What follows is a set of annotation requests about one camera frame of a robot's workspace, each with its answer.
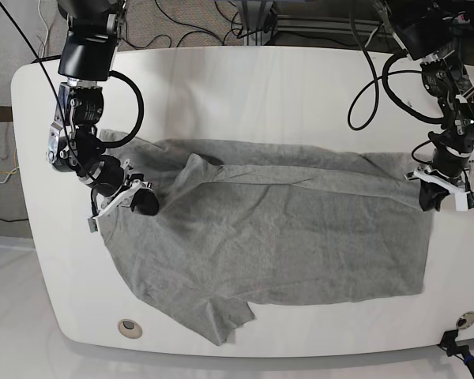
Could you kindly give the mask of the grey t-shirt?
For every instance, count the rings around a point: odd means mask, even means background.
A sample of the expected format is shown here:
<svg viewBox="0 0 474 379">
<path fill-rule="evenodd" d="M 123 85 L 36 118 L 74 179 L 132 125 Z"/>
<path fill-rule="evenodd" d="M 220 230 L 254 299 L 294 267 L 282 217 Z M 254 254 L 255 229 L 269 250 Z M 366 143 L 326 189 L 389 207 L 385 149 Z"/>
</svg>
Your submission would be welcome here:
<svg viewBox="0 0 474 379">
<path fill-rule="evenodd" d="M 99 222 L 141 301 L 215 345 L 251 304 L 417 295 L 433 216 L 404 153 L 170 139 L 114 151 L 153 184 L 159 213 L 120 207 Z"/>
</svg>

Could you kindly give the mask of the beige table grommet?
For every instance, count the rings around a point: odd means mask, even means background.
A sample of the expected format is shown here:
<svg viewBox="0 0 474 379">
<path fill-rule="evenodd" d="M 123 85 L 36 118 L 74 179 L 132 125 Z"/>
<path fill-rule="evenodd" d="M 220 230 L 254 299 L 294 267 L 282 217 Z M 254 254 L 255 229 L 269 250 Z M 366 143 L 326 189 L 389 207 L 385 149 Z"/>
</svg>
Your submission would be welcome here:
<svg viewBox="0 0 474 379">
<path fill-rule="evenodd" d="M 137 340 L 142 337 L 142 327 L 133 320 L 122 319 L 118 322 L 118 331 L 128 339 Z"/>
</svg>

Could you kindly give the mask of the silver table grommet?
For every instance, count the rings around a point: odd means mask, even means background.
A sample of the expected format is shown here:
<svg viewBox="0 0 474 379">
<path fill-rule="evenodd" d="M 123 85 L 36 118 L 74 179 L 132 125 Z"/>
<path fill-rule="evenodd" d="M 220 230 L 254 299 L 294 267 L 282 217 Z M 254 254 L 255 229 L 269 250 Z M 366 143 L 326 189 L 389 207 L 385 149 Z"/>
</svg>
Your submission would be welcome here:
<svg viewBox="0 0 474 379">
<path fill-rule="evenodd" d="M 456 328 L 459 330 L 470 328 L 474 324 L 474 312 L 468 311 L 462 314 L 456 323 Z"/>
</svg>

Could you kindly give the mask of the aluminium frame post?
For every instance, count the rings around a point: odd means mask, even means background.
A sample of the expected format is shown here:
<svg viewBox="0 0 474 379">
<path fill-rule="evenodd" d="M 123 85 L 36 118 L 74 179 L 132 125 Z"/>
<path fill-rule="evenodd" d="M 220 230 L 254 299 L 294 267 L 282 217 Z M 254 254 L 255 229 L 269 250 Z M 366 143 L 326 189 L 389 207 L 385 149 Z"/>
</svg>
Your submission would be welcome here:
<svg viewBox="0 0 474 379">
<path fill-rule="evenodd" d="M 235 1 L 241 22 L 238 39 L 244 46 L 265 46 L 277 24 L 274 1 Z"/>
</svg>

